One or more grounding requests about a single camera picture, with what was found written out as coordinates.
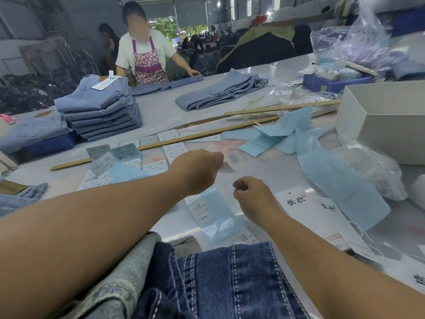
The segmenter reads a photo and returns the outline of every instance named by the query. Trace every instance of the cardboard box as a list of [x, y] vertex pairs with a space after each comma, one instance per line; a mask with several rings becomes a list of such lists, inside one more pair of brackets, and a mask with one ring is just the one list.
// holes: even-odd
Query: cardboard box
[[335, 126], [400, 164], [425, 165], [425, 81], [347, 86]]

